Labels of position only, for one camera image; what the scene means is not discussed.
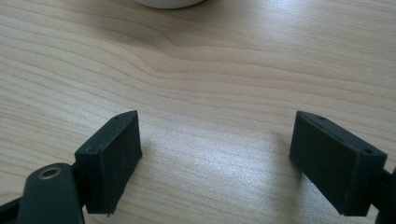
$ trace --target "metal grommet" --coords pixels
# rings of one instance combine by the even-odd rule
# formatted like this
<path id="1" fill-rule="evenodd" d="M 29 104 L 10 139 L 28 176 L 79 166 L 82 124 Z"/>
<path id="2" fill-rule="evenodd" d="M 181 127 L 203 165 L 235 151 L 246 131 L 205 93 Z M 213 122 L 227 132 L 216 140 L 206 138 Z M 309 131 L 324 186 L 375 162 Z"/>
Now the metal grommet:
<path id="1" fill-rule="evenodd" d="M 40 174 L 38 174 L 38 178 L 39 179 L 51 179 L 55 176 L 57 176 L 58 174 L 60 174 L 62 171 L 62 169 L 60 167 L 49 167 L 43 171 L 40 172 Z"/>

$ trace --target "hole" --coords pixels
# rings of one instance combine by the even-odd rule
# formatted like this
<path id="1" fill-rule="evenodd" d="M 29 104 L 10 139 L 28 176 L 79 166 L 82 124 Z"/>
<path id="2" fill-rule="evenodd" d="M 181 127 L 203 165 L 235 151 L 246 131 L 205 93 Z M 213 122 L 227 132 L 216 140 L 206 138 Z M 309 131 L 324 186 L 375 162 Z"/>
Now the hole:
<path id="1" fill-rule="evenodd" d="M 50 168 L 45 169 L 42 172 L 40 172 L 40 174 L 38 174 L 38 178 L 39 179 L 51 179 L 51 178 L 57 176 L 58 174 L 60 174 L 61 171 L 62 171 L 62 169 L 59 167 L 50 167 Z"/>
<path id="2" fill-rule="evenodd" d="M 373 153 L 373 151 L 371 149 L 368 149 L 368 148 L 364 148 L 362 150 L 363 150 L 364 153 L 367 153 L 367 154 L 372 154 Z"/>

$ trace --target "white cup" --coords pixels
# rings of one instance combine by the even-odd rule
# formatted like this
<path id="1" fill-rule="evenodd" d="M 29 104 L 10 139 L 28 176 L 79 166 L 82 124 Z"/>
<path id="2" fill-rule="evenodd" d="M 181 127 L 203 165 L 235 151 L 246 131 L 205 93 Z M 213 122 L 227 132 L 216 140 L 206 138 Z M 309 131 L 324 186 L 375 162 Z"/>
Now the white cup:
<path id="1" fill-rule="evenodd" d="M 178 8 L 178 7 L 189 7 L 204 0 L 135 0 L 135 1 L 148 7 Z"/>

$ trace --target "table surface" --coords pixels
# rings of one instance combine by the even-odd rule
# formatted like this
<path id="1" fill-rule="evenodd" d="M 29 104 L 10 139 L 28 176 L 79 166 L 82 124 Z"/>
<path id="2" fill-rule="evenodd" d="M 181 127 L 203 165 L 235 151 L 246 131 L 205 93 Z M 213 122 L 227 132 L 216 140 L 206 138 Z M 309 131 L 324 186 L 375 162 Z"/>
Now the table surface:
<path id="1" fill-rule="evenodd" d="M 374 223 L 341 217 L 289 160 L 297 110 L 396 166 L 394 0 L 0 2 L 0 203 L 137 110 L 143 158 L 87 223 Z"/>

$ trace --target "black clamp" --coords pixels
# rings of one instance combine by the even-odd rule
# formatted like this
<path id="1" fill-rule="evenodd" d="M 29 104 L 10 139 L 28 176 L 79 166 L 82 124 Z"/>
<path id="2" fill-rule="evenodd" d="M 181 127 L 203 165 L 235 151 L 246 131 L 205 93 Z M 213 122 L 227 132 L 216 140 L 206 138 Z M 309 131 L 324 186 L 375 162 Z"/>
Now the black clamp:
<path id="1" fill-rule="evenodd" d="M 88 213 L 112 214 L 142 157 L 136 111 L 117 115 L 75 153 L 26 179 L 21 198 L 0 206 L 0 223 L 84 223 Z"/>
<path id="2" fill-rule="evenodd" d="M 396 223 L 396 173 L 384 170 L 387 154 L 321 116 L 298 111 L 290 159 L 344 216 Z"/>

